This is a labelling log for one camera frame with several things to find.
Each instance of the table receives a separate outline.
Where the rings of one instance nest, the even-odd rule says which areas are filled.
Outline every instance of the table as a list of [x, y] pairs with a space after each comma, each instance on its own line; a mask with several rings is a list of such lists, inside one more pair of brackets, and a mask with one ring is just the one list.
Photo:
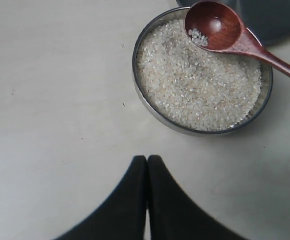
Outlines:
[[[134, 43], [176, 6], [0, 0], [0, 240], [59, 236], [101, 204], [132, 156], [151, 154], [229, 228], [290, 239], [290, 79], [275, 71], [259, 118], [217, 138], [165, 127], [137, 97]], [[290, 38], [269, 50], [290, 63]]]

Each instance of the stainless steel bowl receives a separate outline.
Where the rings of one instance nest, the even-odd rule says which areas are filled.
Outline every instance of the stainless steel bowl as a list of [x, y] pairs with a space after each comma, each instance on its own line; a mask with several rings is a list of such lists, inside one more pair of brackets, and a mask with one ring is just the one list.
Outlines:
[[159, 121], [161, 121], [166, 126], [170, 127], [171, 129], [174, 129], [180, 133], [188, 134], [192, 136], [210, 136], [210, 135], [220, 135], [220, 134], [227, 134], [230, 132], [233, 132], [241, 127], [246, 126], [250, 122], [252, 122], [255, 118], [259, 116], [259, 114], [263, 111], [265, 108], [273, 86], [273, 73], [272, 68], [264, 63], [261, 63], [261, 81], [262, 86], [260, 88], [260, 94], [258, 97], [258, 100], [255, 103], [254, 108], [249, 112], [249, 114], [246, 116], [246, 118], [241, 121], [240, 123], [237, 123], [231, 128], [228, 128], [226, 130], [218, 130], [218, 131], [200, 131], [195, 130], [189, 127], [182, 126], [180, 124], [177, 124], [170, 120], [169, 118], [165, 117], [163, 114], [161, 114], [158, 109], [148, 100], [146, 94], [144, 93], [140, 82], [138, 78], [138, 72], [137, 72], [137, 65], [136, 65], [136, 58], [139, 46], [146, 37], [148, 33], [153, 31], [156, 27], [168, 23], [170, 20], [178, 20], [178, 19], [184, 19], [187, 11], [189, 10], [189, 7], [178, 7], [171, 9], [169, 11], [166, 11], [162, 13], [161, 15], [154, 18], [140, 33], [133, 52], [133, 74], [134, 74], [134, 84], [137, 91], [137, 94], [142, 101], [142, 103], [146, 106], [146, 108], [150, 111], [151, 114], [153, 114]]

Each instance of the metal bowl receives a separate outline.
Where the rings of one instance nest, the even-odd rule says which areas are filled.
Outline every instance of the metal bowl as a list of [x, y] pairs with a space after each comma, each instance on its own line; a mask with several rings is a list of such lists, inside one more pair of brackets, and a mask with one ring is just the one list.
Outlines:
[[143, 91], [139, 78], [138, 78], [138, 72], [137, 72], [137, 64], [136, 64], [136, 59], [137, 59], [137, 53], [139, 46], [144, 39], [144, 37], [147, 36], [148, 33], [153, 31], [156, 27], [166, 24], [169, 21], [172, 20], [178, 20], [178, 19], [184, 19], [187, 11], [189, 10], [189, 7], [178, 7], [171, 9], [169, 11], [166, 11], [162, 13], [161, 15], [157, 16], [154, 18], [140, 33], [135, 47], [134, 47], [134, 52], [133, 52], [133, 58], [132, 58], [132, 66], [133, 66], [133, 74], [134, 74], [134, 85], [137, 91], [137, 94], [142, 101], [142, 103], [145, 105], [145, 107], [150, 111], [150, 113], [156, 117], [159, 121], [161, 121], [163, 124], [166, 126], [170, 127], [171, 129], [174, 129], [180, 133], [183, 134], [188, 134], [192, 136], [210, 136], [210, 135], [223, 135], [227, 134], [230, 132], [233, 132], [237, 129], [240, 129], [241, 127], [246, 126], [247, 124], [251, 123], [255, 118], [259, 116], [259, 114], [263, 111], [265, 108], [273, 86], [273, 73], [272, 73], [272, 68], [264, 63], [260, 64], [260, 70], [261, 70], [261, 81], [262, 81], [262, 86], [260, 88], [260, 94], [259, 97], [255, 103], [254, 108], [249, 112], [249, 114], [246, 116], [246, 118], [235, 124], [234, 126], [225, 129], [225, 130], [217, 130], [217, 131], [203, 131], [203, 130], [195, 130], [189, 127], [182, 126], [178, 123], [173, 122], [163, 114], [161, 114], [156, 106], [154, 106], [149, 100], [148, 97], [146, 96], [145, 92]]

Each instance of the spoon handle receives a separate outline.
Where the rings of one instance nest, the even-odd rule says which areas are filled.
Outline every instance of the spoon handle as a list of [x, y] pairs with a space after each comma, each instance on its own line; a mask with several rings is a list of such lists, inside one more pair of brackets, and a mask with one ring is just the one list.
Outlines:
[[255, 57], [273, 66], [273, 68], [290, 77], [290, 65], [263, 48]]

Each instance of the spoon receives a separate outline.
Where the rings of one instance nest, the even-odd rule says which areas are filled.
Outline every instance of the spoon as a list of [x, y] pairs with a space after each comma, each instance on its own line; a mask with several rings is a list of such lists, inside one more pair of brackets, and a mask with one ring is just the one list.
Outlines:
[[200, 48], [214, 53], [246, 55], [273, 66], [290, 77], [290, 65], [268, 52], [230, 7], [215, 1], [194, 4], [184, 20], [185, 30], [197, 29], [208, 37]]

